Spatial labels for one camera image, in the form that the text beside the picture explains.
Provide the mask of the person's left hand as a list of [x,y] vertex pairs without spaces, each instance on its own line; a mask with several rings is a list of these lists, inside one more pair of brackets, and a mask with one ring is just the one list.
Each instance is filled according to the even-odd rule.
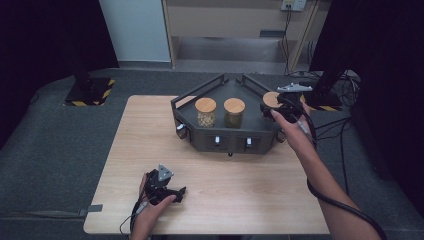
[[139,186],[139,196],[142,198],[143,202],[147,203],[147,206],[136,217],[135,223],[133,224],[133,231],[143,230],[150,232],[154,228],[160,215],[177,198],[176,195],[170,195],[163,199],[157,205],[152,205],[147,200],[146,194],[144,193],[144,185],[147,180],[147,177],[148,174],[145,173]]

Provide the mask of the glass jar dark contents wooden lid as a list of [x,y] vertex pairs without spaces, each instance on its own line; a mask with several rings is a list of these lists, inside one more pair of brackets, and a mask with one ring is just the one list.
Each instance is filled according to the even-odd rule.
[[278,96],[279,93],[278,92],[267,92],[263,95],[262,97],[262,103],[265,103],[268,106],[280,106],[281,107],[281,103],[278,101]]

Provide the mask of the grey tape strip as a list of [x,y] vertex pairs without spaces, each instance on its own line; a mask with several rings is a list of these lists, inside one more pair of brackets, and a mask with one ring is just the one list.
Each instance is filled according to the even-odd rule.
[[87,208],[80,209],[79,212],[78,212],[78,216],[79,217],[85,217],[85,216],[87,216],[88,213],[101,212],[102,209],[103,209],[103,204],[90,205]]

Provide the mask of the black corner shelf rack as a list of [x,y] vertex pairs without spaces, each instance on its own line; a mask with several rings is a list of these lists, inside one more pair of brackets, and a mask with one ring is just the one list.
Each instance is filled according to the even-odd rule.
[[[281,130],[260,110],[263,95],[271,91],[250,76],[228,79],[224,74],[218,75],[171,100],[175,130],[183,123],[187,128],[185,139],[197,151],[227,153],[229,156],[234,153],[265,154],[278,142],[276,135]],[[216,102],[216,121],[211,128],[200,127],[197,123],[195,102],[204,97]],[[239,98],[246,105],[240,128],[227,128],[224,124],[224,102],[229,98]],[[214,144],[215,136],[221,137],[219,146]],[[251,148],[246,147],[248,137],[252,138]]]

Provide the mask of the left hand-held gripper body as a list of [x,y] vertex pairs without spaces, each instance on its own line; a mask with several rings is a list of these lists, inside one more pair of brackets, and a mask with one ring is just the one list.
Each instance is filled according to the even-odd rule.
[[174,173],[162,164],[146,174],[144,193],[152,205],[159,204],[174,192],[167,188]]

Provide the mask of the black stand hazard-striped base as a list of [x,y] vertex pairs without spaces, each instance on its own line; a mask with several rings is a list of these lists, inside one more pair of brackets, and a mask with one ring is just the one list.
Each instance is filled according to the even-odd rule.
[[68,52],[69,67],[75,83],[65,98],[67,106],[101,106],[105,103],[115,81],[92,77],[76,51]]
[[303,93],[306,104],[312,108],[341,107],[341,100],[333,90],[334,85],[343,73],[343,68],[338,60],[330,54],[315,51],[311,69],[321,71],[322,75],[316,82],[309,81],[313,90]]

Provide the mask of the glass jar pale contents wooden lid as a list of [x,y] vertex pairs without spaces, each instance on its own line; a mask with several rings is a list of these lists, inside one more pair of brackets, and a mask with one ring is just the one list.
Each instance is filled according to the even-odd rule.
[[211,128],[216,121],[216,102],[212,98],[199,98],[195,102],[197,110],[197,123],[200,127]]

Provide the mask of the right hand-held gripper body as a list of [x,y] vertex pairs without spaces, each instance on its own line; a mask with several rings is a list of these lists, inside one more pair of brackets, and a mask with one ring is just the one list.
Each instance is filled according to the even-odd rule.
[[303,104],[300,101],[304,92],[312,91],[311,86],[291,83],[277,88],[277,111],[290,123],[295,123],[303,115]]

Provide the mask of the white panel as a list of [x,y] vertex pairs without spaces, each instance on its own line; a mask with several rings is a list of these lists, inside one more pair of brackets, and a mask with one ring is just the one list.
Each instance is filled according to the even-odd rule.
[[119,61],[171,62],[162,0],[99,0]]

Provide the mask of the person's right hand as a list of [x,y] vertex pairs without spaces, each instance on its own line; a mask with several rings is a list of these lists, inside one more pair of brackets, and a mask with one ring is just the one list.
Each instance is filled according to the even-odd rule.
[[310,131],[306,118],[302,116],[299,121],[303,124],[303,128],[298,123],[288,122],[279,112],[272,110],[271,115],[276,123],[282,128],[288,144],[297,155],[312,155],[316,153],[313,143],[303,131],[303,128]]

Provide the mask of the glass jar green contents wooden lid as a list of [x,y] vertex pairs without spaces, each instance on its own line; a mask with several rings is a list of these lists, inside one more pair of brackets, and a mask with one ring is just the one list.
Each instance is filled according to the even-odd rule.
[[229,98],[224,102],[224,124],[227,128],[240,128],[243,121],[245,103],[239,98]]

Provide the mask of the white wall socket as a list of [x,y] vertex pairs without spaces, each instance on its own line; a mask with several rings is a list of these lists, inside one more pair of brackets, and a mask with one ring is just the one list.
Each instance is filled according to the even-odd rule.
[[302,12],[306,6],[307,0],[282,0],[280,9],[282,11]]

